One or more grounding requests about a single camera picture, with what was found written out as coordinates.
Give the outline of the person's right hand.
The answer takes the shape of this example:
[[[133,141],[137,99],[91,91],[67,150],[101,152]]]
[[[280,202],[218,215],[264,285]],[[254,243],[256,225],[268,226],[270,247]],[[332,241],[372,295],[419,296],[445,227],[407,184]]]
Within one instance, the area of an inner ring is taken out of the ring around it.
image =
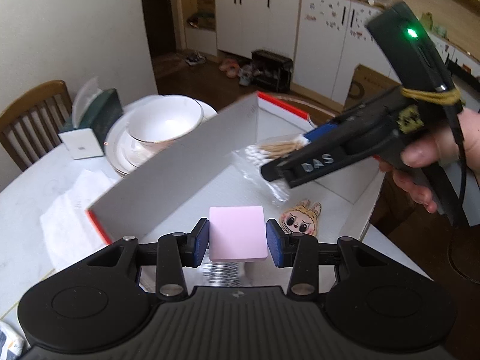
[[[479,181],[479,113],[465,108],[458,115],[461,130],[464,136],[464,147],[469,169]],[[409,194],[415,203],[418,203],[431,214],[435,213],[438,205],[433,200],[432,191],[422,185],[417,185],[413,178],[394,168],[380,156],[373,156],[379,162],[381,172],[393,172],[394,183],[402,191]],[[433,133],[423,136],[420,140],[408,145],[401,153],[406,166],[421,168],[437,161],[450,163],[459,158],[459,149],[454,141],[449,127],[441,127]]]

